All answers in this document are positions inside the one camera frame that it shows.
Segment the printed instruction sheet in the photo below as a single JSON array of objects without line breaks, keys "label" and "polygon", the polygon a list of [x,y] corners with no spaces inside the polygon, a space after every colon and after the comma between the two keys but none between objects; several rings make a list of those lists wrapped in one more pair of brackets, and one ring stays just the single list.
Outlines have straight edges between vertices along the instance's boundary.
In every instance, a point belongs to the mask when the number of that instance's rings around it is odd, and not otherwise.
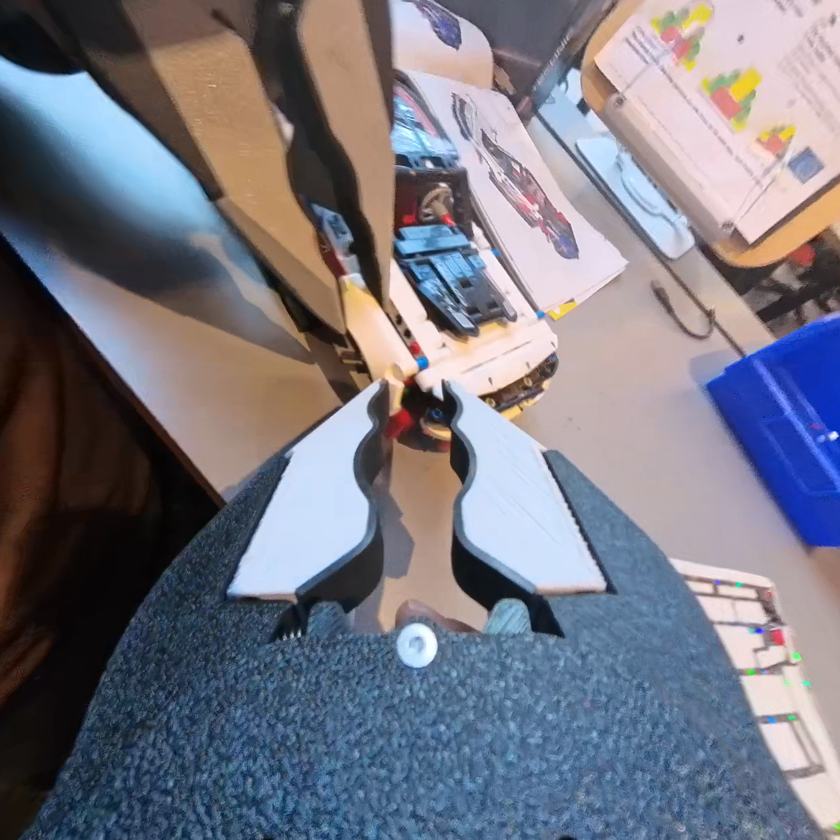
[{"label": "printed instruction sheet", "polygon": [[838,2],[638,2],[593,55],[603,120],[709,240],[838,186]]}]

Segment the open instruction booklet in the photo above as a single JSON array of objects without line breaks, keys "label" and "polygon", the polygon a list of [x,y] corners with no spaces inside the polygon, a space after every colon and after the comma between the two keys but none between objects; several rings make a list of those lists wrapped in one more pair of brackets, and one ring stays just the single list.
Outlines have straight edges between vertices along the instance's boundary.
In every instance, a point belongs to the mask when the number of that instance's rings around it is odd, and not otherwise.
[{"label": "open instruction booklet", "polygon": [[398,78],[455,153],[469,224],[534,308],[582,303],[627,266],[563,194],[516,109],[492,88],[487,38],[438,2],[390,2]]}]

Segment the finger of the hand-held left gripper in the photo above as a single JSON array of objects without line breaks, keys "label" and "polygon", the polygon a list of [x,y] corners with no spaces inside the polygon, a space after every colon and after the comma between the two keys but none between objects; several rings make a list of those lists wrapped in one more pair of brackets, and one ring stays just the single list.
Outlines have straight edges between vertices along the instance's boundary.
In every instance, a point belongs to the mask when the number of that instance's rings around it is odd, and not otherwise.
[{"label": "finger of the hand-held left gripper", "polygon": [[350,228],[362,277],[383,306],[395,205],[390,5],[301,2],[295,28],[314,107],[311,137]]},{"label": "finger of the hand-held left gripper", "polygon": [[220,192],[218,211],[320,321],[346,330],[339,284],[291,187],[246,42],[196,2],[127,2],[129,21]]}]

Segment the blue plastic bin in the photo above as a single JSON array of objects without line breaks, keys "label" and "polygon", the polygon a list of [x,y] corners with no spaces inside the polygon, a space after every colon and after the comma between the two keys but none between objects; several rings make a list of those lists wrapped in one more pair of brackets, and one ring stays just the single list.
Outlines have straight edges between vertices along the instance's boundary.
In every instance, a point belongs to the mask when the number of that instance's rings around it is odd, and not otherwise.
[{"label": "blue plastic bin", "polygon": [[839,547],[839,314],[732,362],[706,391],[801,540]]}]

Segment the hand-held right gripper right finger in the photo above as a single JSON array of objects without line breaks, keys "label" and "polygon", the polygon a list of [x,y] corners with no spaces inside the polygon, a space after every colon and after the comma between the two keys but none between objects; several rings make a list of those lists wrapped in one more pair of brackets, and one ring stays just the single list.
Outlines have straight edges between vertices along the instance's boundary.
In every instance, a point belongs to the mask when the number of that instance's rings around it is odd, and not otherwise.
[{"label": "hand-held right gripper right finger", "polygon": [[512,585],[526,594],[590,594],[607,582],[549,451],[456,382],[443,385],[454,504],[454,571],[468,594]]}]

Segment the holographic sticker sheet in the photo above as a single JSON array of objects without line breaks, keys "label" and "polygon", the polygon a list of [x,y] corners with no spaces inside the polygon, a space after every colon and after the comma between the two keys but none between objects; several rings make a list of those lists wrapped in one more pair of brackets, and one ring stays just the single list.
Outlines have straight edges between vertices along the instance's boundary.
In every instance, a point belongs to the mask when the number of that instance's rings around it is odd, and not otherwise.
[{"label": "holographic sticker sheet", "polygon": [[671,559],[735,668],[752,717],[793,792],[826,838],[839,838],[838,752],[784,620],[774,583]]}]

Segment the black toy box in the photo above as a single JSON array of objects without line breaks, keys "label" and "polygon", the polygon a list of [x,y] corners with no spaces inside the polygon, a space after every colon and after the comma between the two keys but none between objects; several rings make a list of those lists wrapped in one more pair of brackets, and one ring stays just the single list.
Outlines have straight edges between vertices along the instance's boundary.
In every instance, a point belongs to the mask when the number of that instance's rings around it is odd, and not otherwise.
[{"label": "black toy box", "polygon": [[527,123],[578,67],[585,47],[616,1],[453,1],[477,26],[492,55],[493,86]]}]

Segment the toy brick race car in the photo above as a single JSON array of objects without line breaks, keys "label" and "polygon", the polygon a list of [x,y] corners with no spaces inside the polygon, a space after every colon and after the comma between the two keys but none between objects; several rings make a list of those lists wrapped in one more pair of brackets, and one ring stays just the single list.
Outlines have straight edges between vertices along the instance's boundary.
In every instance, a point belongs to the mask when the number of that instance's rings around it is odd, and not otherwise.
[{"label": "toy brick race car", "polygon": [[[425,436],[447,450],[451,433],[443,383],[456,382],[512,419],[546,392],[558,367],[557,339],[525,298],[482,233],[469,224],[466,176],[455,153],[400,82],[393,86],[395,215],[389,298],[381,307],[402,335],[419,372],[385,437]],[[312,203],[322,257],[337,280],[361,274],[351,231],[334,210]],[[347,334],[320,321],[276,285],[296,327],[329,342],[355,376],[371,380]]]}]

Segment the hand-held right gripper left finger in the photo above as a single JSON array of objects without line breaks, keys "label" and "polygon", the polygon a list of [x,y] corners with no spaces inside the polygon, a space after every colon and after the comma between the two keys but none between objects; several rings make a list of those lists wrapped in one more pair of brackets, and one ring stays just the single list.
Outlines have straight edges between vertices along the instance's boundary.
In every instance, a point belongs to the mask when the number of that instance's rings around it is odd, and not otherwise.
[{"label": "hand-held right gripper left finger", "polygon": [[389,386],[375,381],[281,456],[228,598],[364,601],[373,593],[384,567],[373,484],[389,409]]}]

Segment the tan wooden board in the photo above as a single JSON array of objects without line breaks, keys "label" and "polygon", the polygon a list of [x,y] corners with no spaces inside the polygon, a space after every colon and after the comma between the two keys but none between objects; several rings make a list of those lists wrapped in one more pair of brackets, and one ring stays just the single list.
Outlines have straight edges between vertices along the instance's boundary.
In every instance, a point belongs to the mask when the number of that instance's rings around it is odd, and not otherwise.
[{"label": "tan wooden board", "polygon": [[581,85],[586,104],[604,122],[616,139],[629,146],[630,151],[641,156],[658,184],[666,189],[668,197],[678,209],[688,216],[692,227],[706,241],[712,250],[726,263],[735,267],[758,268],[786,257],[806,241],[821,234],[838,222],[839,184],[835,179],[807,203],[799,206],[795,213],[788,214],[768,234],[749,244],[745,237],[733,227],[719,226],[714,229],[707,223],[708,213],[697,215],[699,204],[691,199],[688,204],[669,189],[668,177],[663,164],[653,160],[653,148],[649,141],[627,141],[617,116],[621,96],[614,85],[596,65],[595,59],[620,27],[632,16],[638,2],[619,2],[609,15],[603,18],[587,47],[581,63]]}]

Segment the white curved brick piece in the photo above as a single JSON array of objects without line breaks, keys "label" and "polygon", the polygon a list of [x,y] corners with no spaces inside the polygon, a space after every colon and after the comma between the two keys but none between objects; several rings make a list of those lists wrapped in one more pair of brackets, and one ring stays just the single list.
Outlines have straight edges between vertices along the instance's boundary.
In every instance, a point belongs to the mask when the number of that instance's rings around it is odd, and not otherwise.
[{"label": "white curved brick piece", "polygon": [[419,372],[418,364],[361,275],[342,276],[339,289],[347,334],[370,378],[388,385],[391,411],[395,413],[402,406],[405,383]]}]

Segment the person's torso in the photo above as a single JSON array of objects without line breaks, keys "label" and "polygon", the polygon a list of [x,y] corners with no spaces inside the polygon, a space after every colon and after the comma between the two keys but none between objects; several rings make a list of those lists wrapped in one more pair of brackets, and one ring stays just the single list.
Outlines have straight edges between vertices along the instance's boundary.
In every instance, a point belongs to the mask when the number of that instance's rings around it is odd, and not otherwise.
[{"label": "person's torso", "polygon": [[217,511],[3,239],[2,838],[34,820],[125,627]]}]

